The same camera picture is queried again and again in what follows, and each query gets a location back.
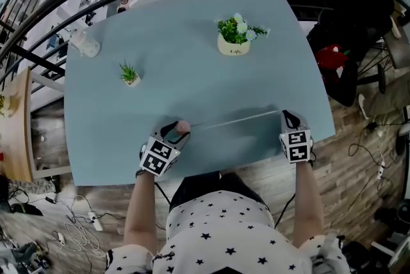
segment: star print shirt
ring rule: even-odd
[[[325,236],[297,249],[273,227],[272,215],[260,202],[230,191],[212,192],[173,208],[167,244],[158,254],[138,245],[110,250],[106,274],[350,273],[336,241],[323,257]]]

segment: black star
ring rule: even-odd
[[[225,254],[232,255],[235,252],[235,248],[226,248]]]

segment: blue flower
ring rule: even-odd
[[[235,21],[239,24],[240,22],[243,22],[243,18],[242,18],[242,16],[239,14],[239,13],[236,13],[234,16],[233,16],[233,19],[235,19]]]
[[[256,38],[256,33],[253,30],[250,29],[246,32],[246,39],[248,41],[253,41],[255,38]]]
[[[246,24],[246,22],[240,22],[236,27],[236,30],[239,34],[246,33],[246,31],[248,30],[248,25]]]

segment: shoe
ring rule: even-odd
[[[366,120],[368,120],[369,117],[367,117],[366,112],[365,112],[365,96],[363,94],[359,94],[359,97],[357,97],[357,101],[359,102],[359,107],[361,109],[363,117]]]

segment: small potted plant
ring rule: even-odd
[[[259,35],[269,35],[270,29],[248,25],[239,13],[228,20],[217,20],[218,49],[226,56],[247,54],[250,43]]]
[[[9,110],[11,98],[0,94],[0,116],[4,117],[4,110]]]
[[[122,69],[121,78],[129,87],[134,87],[141,81],[140,76],[131,65],[124,62],[123,65],[120,64],[120,67]]]

